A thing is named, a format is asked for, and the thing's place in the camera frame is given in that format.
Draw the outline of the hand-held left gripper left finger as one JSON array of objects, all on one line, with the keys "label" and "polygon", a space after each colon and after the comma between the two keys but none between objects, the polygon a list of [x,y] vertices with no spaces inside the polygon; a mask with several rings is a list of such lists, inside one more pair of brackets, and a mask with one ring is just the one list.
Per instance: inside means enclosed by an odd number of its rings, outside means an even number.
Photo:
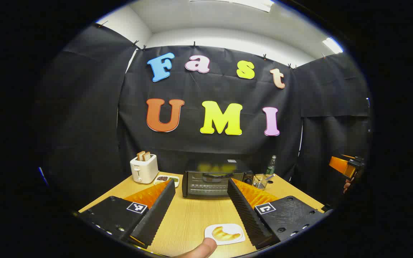
[{"label": "hand-held left gripper left finger", "polygon": [[146,249],[152,245],[175,192],[172,181],[153,186],[127,178],[76,216],[110,238]]}]

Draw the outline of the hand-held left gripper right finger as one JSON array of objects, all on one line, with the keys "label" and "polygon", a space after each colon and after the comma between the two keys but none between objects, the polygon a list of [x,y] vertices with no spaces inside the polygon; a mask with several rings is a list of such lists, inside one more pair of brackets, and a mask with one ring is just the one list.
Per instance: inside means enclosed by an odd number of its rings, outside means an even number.
[{"label": "hand-held left gripper right finger", "polygon": [[228,180],[227,193],[257,249],[288,242],[332,212],[315,209],[295,196],[275,197],[234,178]]}]

